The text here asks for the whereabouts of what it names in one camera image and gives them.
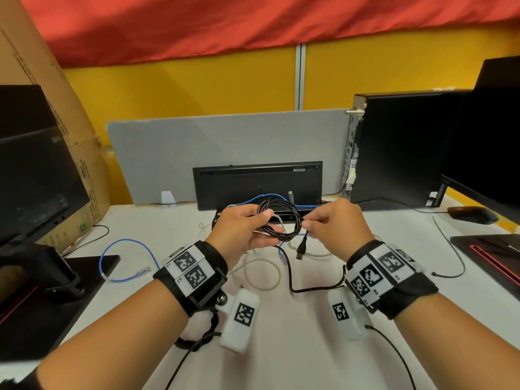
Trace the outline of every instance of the hand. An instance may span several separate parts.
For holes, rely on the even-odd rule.
[[[374,240],[361,208],[346,199],[338,199],[314,209],[303,217],[302,227],[318,238],[325,248],[343,261],[357,249]]]
[[[247,204],[224,209],[215,228],[206,238],[206,242],[224,257],[230,269],[237,264],[246,251],[280,243],[278,238],[262,234],[263,229],[260,229],[269,222],[274,211],[266,209],[257,215],[257,208],[258,205]],[[283,232],[280,226],[270,226],[275,231]]]

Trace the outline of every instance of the forearm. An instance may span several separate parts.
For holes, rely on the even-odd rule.
[[[440,390],[520,383],[520,351],[440,293],[416,300],[395,324]]]
[[[44,390],[139,390],[187,322],[154,280],[47,356],[37,377]]]

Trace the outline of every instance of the screw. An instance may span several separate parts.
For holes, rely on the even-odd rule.
[[[217,305],[223,306],[227,302],[227,295],[224,292],[220,292],[220,294],[217,297]]]

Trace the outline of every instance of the white desk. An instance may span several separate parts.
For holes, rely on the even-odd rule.
[[[457,205],[446,198],[443,207]],[[384,241],[395,243],[431,271],[458,274],[461,264],[436,229],[432,215],[412,210],[393,210],[365,213],[372,231]],[[503,233],[497,226],[481,226],[451,220],[446,214],[435,215],[440,227],[450,237],[462,233]],[[100,224],[110,227],[110,234],[98,242],[77,251],[75,256],[99,255],[111,242],[133,238],[144,242],[162,260],[185,242],[195,242],[199,236],[198,223],[211,223],[213,212],[198,212],[195,204],[179,204],[176,208],[160,206],[113,206]],[[102,235],[104,229],[94,228],[79,243]],[[310,252],[324,253],[318,241],[308,242]],[[329,285],[338,281],[341,263],[334,258],[315,262],[305,258],[293,262],[294,286]],[[260,250],[278,264],[277,250]],[[122,242],[110,250],[121,261],[112,276],[133,275],[153,262],[144,248]],[[500,285],[481,271],[471,260],[462,256],[466,274],[457,279],[434,278],[440,290],[479,321],[504,339],[520,348],[520,303]],[[249,349],[236,355],[221,348],[217,340],[191,354],[179,371],[171,389],[408,389],[408,376],[399,357],[378,334],[371,334],[360,342],[345,341],[327,305],[326,291],[311,292],[295,297],[289,294],[287,269],[282,270],[280,285],[270,292],[257,292],[262,300],[258,320]],[[266,263],[249,266],[251,277],[261,285],[276,281],[276,270]],[[242,271],[238,278],[247,286]],[[126,299],[152,279],[152,274],[120,283],[106,283],[76,322],[70,336],[78,333],[115,305]],[[233,291],[231,280],[225,286]],[[376,313],[374,326],[383,331],[397,346],[413,374],[417,388],[434,389],[417,359],[400,336],[393,322]],[[196,314],[189,322],[185,336],[197,339],[209,327],[209,315]],[[147,382],[146,390],[163,390],[185,351],[173,347]],[[0,380],[21,379],[36,363],[0,366]]]

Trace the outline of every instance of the person's left hand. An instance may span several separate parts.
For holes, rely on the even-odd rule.
[[[215,228],[206,238],[206,242],[224,257],[229,269],[237,264],[246,251],[280,243],[278,238],[262,234],[263,229],[260,229],[269,222],[274,211],[266,209],[257,215],[257,208],[258,205],[246,204],[224,209]],[[275,231],[283,232],[280,226],[270,226]]]

